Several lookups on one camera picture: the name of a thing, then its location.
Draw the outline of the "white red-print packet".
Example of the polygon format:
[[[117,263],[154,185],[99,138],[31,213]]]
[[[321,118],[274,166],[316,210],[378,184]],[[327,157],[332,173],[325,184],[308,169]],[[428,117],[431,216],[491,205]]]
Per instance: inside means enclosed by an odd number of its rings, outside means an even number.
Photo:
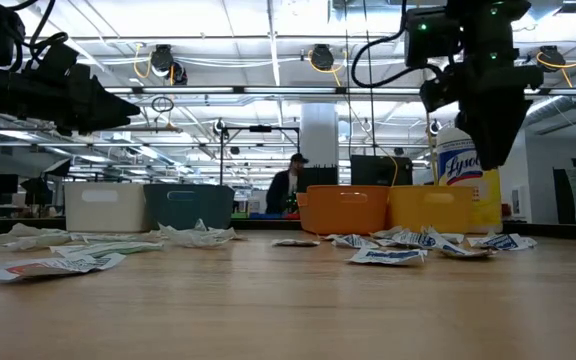
[[[99,258],[84,255],[0,263],[0,281],[8,282],[26,278],[70,276],[104,271],[121,263],[125,258],[125,255],[111,253]]]

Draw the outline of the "crumpled white packet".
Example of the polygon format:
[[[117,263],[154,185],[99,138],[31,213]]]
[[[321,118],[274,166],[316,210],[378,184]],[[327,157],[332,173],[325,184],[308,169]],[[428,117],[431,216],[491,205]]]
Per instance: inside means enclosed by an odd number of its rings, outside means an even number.
[[[159,230],[173,245],[184,248],[217,248],[231,240],[241,239],[233,228],[206,227],[202,219],[198,219],[191,229],[178,230],[159,223]]]
[[[63,245],[71,241],[69,235],[40,235],[17,237],[13,235],[0,234],[0,250],[23,252],[37,249],[49,248],[51,246]]]
[[[8,232],[9,235],[15,237],[37,237],[37,236],[61,236],[67,235],[68,232],[65,230],[60,229],[53,229],[53,228],[36,228],[27,226],[22,223],[16,223],[12,229]]]

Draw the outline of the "long ceiling light bar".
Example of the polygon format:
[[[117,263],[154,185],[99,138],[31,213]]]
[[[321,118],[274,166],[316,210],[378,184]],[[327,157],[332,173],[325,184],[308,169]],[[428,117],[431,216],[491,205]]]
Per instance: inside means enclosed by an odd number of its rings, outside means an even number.
[[[199,95],[229,95],[229,94],[253,94],[253,95],[386,95],[408,96],[418,95],[417,88],[347,88],[347,87],[277,87],[277,86],[217,86],[217,87],[170,87],[170,86],[147,86],[147,87],[106,87],[105,90],[115,95],[143,95],[143,94],[199,94]],[[536,90],[526,89],[529,96],[576,96],[576,88],[541,88]]]

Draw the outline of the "white plastic bin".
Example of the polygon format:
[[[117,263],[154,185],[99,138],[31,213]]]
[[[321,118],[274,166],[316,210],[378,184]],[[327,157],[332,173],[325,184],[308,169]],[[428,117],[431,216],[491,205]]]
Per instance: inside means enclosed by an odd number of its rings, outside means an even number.
[[[140,233],[152,228],[141,184],[67,183],[64,191],[70,232]]]

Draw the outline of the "person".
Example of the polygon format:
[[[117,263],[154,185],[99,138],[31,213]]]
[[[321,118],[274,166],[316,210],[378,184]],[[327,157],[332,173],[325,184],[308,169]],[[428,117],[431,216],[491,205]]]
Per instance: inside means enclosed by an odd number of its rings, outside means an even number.
[[[266,213],[282,214],[287,209],[287,201],[298,190],[299,176],[309,163],[301,153],[291,156],[286,170],[276,173],[266,194]]]

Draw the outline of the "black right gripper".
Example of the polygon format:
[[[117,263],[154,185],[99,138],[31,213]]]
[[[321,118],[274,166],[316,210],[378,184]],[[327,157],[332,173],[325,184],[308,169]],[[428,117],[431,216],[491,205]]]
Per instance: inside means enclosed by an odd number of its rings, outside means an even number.
[[[472,139],[481,167],[498,168],[505,163],[516,136],[518,99],[502,98],[491,106],[491,158],[487,115],[482,108],[468,107],[512,94],[517,94],[519,103],[527,107],[524,90],[541,86],[543,72],[534,65],[514,65],[519,51],[513,46],[513,31],[508,22],[462,22],[457,36],[463,60],[424,82],[420,97],[430,112],[457,101],[460,129]]]

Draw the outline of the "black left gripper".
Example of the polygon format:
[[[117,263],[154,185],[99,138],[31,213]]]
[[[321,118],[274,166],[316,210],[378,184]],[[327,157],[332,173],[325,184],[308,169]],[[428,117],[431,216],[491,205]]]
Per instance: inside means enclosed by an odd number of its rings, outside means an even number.
[[[13,113],[51,121],[62,132],[92,133],[127,126],[140,108],[105,90],[88,66],[44,63],[10,78]],[[92,119],[92,117],[117,117]]]

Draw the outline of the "orange plastic bin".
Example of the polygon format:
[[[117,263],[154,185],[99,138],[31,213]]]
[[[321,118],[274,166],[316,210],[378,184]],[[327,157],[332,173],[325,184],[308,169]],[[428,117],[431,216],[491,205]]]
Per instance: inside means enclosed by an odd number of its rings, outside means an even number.
[[[319,235],[383,230],[388,191],[384,186],[309,186],[296,194],[302,229]]]

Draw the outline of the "black metal frame stand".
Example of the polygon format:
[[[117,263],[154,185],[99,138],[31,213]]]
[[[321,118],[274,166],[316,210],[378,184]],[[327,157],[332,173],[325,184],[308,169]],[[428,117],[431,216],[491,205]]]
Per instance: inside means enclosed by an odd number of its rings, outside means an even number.
[[[250,133],[271,133],[273,131],[282,134],[297,150],[301,150],[301,132],[297,127],[286,127],[286,126],[272,126],[272,125],[250,125],[250,126],[225,126],[221,127],[221,132],[219,134],[219,184],[224,184],[224,152],[226,146],[234,140],[240,132],[247,131]],[[288,131],[293,131],[296,134],[296,139],[293,139],[287,135]]]

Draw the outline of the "yellow plastic bin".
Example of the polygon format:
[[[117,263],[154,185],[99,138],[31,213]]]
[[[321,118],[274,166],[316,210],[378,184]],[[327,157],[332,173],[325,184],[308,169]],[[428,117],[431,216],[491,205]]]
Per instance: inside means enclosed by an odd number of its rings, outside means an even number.
[[[413,232],[433,227],[440,233],[467,233],[472,209],[472,187],[394,186],[388,193],[386,221]]]

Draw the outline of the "teal plastic bin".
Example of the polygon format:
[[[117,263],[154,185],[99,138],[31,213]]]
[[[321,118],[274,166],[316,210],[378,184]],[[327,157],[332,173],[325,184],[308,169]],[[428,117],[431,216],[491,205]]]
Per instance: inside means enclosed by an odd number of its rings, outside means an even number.
[[[228,186],[148,184],[143,191],[147,211],[156,225],[184,230],[201,220],[206,227],[229,227],[235,192]]]

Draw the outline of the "white green-stripe packet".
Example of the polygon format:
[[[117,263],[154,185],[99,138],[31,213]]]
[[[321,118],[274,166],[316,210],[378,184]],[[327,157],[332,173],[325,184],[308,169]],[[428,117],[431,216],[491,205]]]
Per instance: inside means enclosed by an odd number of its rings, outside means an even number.
[[[69,259],[79,259],[84,257],[99,258],[112,253],[129,255],[141,252],[162,251],[163,249],[163,243],[152,242],[107,242],[49,247],[49,250],[52,253]]]
[[[72,241],[84,243],[108,243],[108,242],[151,242],[157,243],[163,240],[158,232],[148,233],[70,233]]]

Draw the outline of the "Lysol wipes canister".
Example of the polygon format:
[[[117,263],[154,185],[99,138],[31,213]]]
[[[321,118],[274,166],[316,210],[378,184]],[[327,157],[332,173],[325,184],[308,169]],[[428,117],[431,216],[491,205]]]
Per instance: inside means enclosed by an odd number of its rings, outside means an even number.
[[[458,128],[443,128],[437,135],[439,184],[472,189],[470,231],[502,231],[500,175],[484,170],[474,141]]]

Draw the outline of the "white building column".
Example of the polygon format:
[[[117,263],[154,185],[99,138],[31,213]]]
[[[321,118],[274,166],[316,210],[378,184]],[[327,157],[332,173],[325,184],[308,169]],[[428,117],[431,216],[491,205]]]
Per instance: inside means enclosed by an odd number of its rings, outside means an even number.
[[[300,153],[307,167],[338,164],[338,116],[333,103],[305,103],[301,108]]]

